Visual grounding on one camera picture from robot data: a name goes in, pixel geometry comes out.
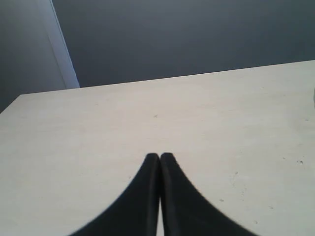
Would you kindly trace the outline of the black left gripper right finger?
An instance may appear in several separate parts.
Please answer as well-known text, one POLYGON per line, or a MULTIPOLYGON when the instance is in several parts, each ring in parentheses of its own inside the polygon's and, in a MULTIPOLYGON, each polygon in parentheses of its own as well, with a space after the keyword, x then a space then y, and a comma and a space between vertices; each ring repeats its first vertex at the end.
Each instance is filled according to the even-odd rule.
POLYGON ((172 153, 160 157, 160 191, 166 236, 253 236, 208 202, 186 177, 172 153))

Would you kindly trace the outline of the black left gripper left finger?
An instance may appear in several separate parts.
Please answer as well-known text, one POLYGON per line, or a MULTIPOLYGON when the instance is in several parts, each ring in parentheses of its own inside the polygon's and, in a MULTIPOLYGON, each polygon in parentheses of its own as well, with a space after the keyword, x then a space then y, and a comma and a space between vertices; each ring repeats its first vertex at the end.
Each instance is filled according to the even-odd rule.
POLYGON ((146 155, 124 192, 73 236, 155 236, 159 209, 159 156, 146 155))

